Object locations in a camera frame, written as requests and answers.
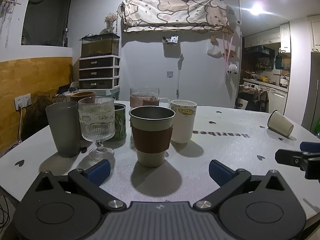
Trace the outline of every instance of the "refrigerator handle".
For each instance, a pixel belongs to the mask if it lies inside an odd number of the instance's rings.
[[[313,116],[312,116],[312,121],[311,121],[311,125],[310,125],[309,132],[311,132],[312,124],[313,124],[313,121],[314,121],[315,115],[316,115],[316,108],[317,108],[317,101],[318,101],[318,92],[319,92],[319,80],[317,81],[317,92],[316,92],[315,110],[313,111]]]

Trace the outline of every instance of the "green can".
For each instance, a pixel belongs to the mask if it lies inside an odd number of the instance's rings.
[[[125,123],[125,105],[115,104],[115,126],[116,133],[110,138],[109,142],[116,142],[127,137],[127,127]]]

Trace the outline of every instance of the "fish tank lid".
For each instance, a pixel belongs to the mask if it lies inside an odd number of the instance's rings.
[[[105,39],[119,39],[120,37],[118,35],[115,35],[114,33],[105,33],[105,34],[96,34],[92,36],[84,36],[82,40],[85,41],[100,41]]]

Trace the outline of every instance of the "screw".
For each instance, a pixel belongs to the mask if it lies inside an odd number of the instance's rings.
[[[124,203],[121,200],[115,199],[108,202],[108,207],[110,208],[121,208],[124,206]]]
[[[212,206],[210,201],[207,200],[200,200],[196,203],[196,206],[200,209],[207,209],[210,208]]]

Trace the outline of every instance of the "blue gripper pad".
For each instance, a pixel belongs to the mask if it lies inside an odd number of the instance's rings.
[[[93,184],[100,186],[109,176],[111,172],[111,165],[108,160],[102,160],[87,169],[84,176]]]
[[[302,142],[300,143],[300,150],[302,152],[320,153],[320,143]]]
[[[209,175],[220,187],[234,177],[235,171],[218,162],[212,160],[209,164]]]

